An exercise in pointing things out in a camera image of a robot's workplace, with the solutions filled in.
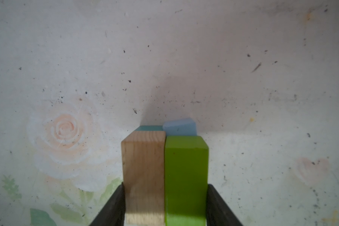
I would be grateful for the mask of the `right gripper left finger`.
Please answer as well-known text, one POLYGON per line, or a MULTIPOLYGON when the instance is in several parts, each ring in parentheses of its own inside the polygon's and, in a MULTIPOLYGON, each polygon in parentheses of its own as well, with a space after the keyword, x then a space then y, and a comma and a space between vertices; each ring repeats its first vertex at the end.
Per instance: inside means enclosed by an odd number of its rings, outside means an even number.
POLYGON ((121 183, 89 226, 124 226, 125 189, 121 183))

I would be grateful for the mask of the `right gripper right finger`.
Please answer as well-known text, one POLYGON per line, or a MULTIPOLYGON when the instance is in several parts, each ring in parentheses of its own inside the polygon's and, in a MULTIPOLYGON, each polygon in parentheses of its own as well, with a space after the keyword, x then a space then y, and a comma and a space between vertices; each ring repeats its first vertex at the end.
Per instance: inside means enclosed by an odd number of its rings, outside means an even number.
POLYGON ((206 198, 207 226, 243 226, 212 184, 206 198))

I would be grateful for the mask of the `green rectangular wood block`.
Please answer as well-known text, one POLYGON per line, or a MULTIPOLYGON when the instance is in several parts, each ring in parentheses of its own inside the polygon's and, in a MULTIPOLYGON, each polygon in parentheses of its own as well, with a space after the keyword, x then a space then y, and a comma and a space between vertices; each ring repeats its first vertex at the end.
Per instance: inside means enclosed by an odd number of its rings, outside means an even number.
POLYGON ((209 147, 201 136, 168 136, 165 143, 165 224, 204 226, 209 147))

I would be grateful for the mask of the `natural wood rectangular block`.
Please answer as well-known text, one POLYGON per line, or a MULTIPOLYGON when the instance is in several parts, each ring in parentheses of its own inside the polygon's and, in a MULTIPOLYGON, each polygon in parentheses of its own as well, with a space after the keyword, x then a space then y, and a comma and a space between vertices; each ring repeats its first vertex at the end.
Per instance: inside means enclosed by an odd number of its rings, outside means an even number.
POLYGON ((165 224, 165 141, 163 131, 134 131, 121 142, 128 224, 165 224))

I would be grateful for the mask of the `teal wood cube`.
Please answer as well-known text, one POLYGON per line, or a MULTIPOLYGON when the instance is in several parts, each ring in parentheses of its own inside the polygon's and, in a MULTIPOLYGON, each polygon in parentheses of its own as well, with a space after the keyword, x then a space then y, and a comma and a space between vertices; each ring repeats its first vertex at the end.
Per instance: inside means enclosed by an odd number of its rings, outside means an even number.
POLYGON ((160 125, 144 125, 139 126, 135 131, 163 131, 163 127, 160 125))

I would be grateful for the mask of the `light blue wood cube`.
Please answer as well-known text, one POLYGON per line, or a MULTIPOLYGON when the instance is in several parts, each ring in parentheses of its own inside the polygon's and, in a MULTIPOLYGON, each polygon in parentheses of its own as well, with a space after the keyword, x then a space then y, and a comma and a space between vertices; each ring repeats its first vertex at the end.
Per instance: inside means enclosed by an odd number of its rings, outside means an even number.
POLYGON ((191 118, 165 122, 163 131, 166 136, 197 136, 196 122, 191 118))

